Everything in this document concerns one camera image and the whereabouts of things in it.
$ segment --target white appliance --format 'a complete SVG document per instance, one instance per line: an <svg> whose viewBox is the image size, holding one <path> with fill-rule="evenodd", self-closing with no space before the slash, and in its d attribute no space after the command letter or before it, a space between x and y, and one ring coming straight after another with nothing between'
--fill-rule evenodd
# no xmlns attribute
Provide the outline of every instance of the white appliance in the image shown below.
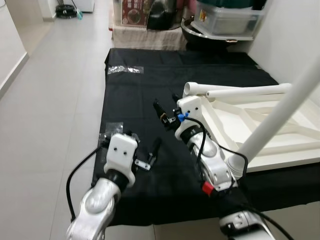
<svg viewBox="0 0 320 240"><path fill-rule="evenodd" d="M95 7L95 0L73 0L76 7L84 13L93 13ZM64 0L64 4L73 5L71 0Z"/></svg>

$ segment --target gray floor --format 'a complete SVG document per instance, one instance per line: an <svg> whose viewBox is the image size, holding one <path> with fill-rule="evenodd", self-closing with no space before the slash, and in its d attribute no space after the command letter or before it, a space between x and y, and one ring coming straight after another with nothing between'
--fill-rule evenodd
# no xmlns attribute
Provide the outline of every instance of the gray floor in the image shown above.
<svg viewBox="0 0 320 240"><path fill-rule="evenodd" d="M83 20L57 19L0 100L3 240L65 239L70 223L68 174L97 146L104 60L112 46L107 2L96 0L94 14L85 14ZM90 186L93 166L94 158L71 182L75 209ZM297 240L319 239L318 202L268 214ZM116 226L107 229L106 237L221 240L217 223L205 219L155 227Z"/></svg>

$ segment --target green lid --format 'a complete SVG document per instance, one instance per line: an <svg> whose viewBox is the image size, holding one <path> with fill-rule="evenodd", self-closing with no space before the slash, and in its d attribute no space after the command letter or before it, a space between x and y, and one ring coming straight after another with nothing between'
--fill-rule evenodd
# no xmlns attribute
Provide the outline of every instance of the green lid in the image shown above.
<svg viewBox="0 0 320 240"><path fill-rule="evenodd" d="M218 8L244 9L252 7L254 0L197 0L203 4L209 4Z"/></svg>

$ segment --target black tablecloth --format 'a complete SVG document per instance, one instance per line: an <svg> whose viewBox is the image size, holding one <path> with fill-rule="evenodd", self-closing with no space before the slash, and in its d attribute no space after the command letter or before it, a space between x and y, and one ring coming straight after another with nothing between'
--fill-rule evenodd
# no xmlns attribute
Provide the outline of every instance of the black tablecloth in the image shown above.
<svg viewBox="0 0 320 240"><path fill-rule="evenodd" d="M112 225L146 226L213 218L217 210L201 191L195 161L174 132L166 132L153 109L157 98L170 112L172 93L181 94L185 82L237 87L276 85L245 53L212 55L192 51L111 49L106 64L106 88L100 133L106 124L122 122L124 131L137 133L137 156L147 153L162 138L151 172L139 171L136 182L122 195ZM143 67L143 73L116 72L108 67ZM106 151L95 160L92 184L103 177ZM320 200L320 164L249 173L246 186L253 205L268 211Z"/></svg>

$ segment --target white tube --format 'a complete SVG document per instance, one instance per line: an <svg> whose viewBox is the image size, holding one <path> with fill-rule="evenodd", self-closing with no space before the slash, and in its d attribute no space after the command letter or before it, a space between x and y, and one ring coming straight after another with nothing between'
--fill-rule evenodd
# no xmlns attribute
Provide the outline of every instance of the white tube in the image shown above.
<svg viewBox="0 0 320 240"><path fill-rule="evenodd" d="M245 155L250 163L319 83L320 55L308 66L302 75L299 76L291 90L284 95L283 99L277 104L273 111L239 148L238 152ZM245 162L241 156L232 155L228 158L227 165L237 179L242 176Z"/></svg>
<svg viewBox="0 0 320 240"><path fill-rule="evenodd" d="M223 90L223 89L239 89L239 87L198 84L196 82L189 81L184 85L183 98L185 98L187 96L198 95L198 94L205 95L207 91Z"/></svg>
<svg viewBox="0 0 320 240"><path fill-rule="evenodd" d="M238 89L212 90L207 91L206 96L207 98L221 98L264 94L284 94L288 92L290 88L290 83L282 83L273 86L240 87Z"/></svg>

